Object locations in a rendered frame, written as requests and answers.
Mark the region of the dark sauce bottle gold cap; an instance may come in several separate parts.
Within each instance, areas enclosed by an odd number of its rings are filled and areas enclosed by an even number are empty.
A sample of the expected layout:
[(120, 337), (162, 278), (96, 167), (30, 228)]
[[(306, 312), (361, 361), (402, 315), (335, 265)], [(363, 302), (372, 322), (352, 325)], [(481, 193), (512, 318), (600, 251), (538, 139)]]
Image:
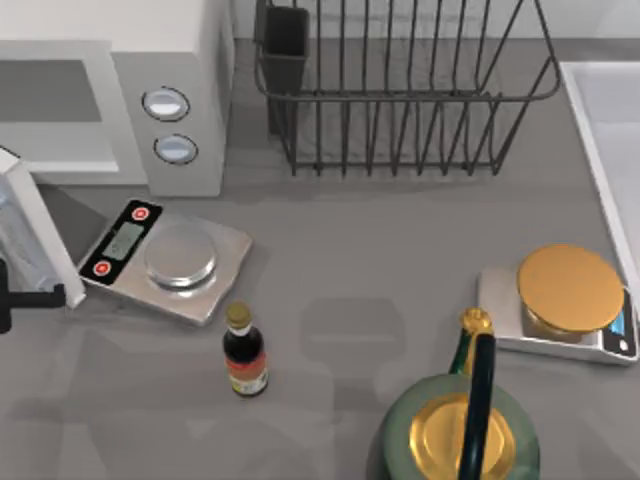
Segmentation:
[(244, 302), (230, 303), (225, 320), (227, 330), (222, 343), (232, 390), (246, 398), (260, 395), (269, 381), (263, 335), (253, 325), (252, 314)]

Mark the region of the silver kitchen scale black panel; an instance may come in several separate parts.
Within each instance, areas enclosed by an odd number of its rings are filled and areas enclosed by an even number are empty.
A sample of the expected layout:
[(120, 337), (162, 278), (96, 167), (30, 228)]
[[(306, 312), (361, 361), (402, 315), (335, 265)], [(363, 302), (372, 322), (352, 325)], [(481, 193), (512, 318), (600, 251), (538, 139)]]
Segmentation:
[(78, 273), (96, 288), (204, 326), (234, 286), (252, 245), (243, 231), (132, 198)]

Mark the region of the round microwave knob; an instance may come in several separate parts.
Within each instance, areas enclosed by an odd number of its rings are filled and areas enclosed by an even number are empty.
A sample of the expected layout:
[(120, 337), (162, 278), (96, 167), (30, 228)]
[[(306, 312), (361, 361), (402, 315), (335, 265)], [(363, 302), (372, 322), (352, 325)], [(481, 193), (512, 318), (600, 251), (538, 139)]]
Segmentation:
[(145, 92), (141, 99), (144, 111), (160, 122), (176, 122), (190, 111), (188, 98), (179, 90), (163, 86)]
[(171, 134), (154, 141), (154, 153), (169, 164), (184, 165), (194, 161), (199, 153), (197, 144), (188, 136)]

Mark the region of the dark cutlery holder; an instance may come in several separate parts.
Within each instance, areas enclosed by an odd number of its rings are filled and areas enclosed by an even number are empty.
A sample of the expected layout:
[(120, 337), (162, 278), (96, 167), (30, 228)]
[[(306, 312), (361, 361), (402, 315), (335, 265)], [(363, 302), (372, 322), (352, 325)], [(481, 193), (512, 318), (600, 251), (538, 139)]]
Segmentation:
[(309, 57), (309, 11), (256, 0), (255, 41), (270, 96), (298, 95)]

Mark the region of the green and gold kettle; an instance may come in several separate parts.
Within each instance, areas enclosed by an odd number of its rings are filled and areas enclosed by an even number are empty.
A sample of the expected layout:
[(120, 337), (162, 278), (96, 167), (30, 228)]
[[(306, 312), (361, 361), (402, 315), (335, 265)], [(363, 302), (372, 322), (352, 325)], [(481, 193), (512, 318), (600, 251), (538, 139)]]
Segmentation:
[(449, 370), (408, 387), (373, 439), (367, 480), (541, 480), (533, 422), (495, 382), (489, 314), (463, 311)]

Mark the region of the pale microwave oven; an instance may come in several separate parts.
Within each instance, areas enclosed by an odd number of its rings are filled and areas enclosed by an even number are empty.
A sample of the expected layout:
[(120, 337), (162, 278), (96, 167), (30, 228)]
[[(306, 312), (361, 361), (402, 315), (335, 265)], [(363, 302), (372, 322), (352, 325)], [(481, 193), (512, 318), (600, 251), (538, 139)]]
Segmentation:
[[(157, 197), (220, 193), (235, 47), (230, 0), (0, 0), (0, 147), (57, 185), (143, 185)], [(160, 122), (145, 92), (182, 92)], [(158, 138), (197, 158), (169, 164)]]

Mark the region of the white kitchen scale gold plate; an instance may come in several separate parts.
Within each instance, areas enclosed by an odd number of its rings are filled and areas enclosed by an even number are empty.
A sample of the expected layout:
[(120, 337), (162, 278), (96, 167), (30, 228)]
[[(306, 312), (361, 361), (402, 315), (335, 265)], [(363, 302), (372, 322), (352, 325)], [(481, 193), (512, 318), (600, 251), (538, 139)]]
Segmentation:
[(632, 290), (598, 253), (539, 247), (511, 266), (483, 269), (477, 303), (499, 348), (591, 363), (640, 362), (640, 310)]

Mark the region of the white microwave door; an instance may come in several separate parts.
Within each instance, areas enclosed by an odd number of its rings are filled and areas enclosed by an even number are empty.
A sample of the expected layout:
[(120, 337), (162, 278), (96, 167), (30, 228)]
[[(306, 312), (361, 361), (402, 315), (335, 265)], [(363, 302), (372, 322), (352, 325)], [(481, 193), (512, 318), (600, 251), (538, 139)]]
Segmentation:
[(63, 304), (77, 307), (86, 290), (24, 161), (0, 147), (0, 259), (20, 293), (64, 286)]

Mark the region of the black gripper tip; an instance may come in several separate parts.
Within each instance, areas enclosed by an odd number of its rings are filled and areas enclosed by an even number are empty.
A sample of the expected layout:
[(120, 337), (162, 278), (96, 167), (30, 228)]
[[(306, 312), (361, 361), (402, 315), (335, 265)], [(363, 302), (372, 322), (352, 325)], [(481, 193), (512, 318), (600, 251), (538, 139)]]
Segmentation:
[(56, 284), (52, 291), (11, 291), (6, 262), (0, 259), (0, 335), (11, 331), (14, 309), (54, 309), (65, 305), (66, 291), (63, 284)]

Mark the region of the white sink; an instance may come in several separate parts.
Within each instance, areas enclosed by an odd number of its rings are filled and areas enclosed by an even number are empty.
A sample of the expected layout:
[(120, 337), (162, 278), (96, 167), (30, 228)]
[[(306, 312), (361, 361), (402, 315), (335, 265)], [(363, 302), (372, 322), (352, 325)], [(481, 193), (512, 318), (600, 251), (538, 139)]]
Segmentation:
[(640, 313), (640, 61), (560, 64), (616, 256)]

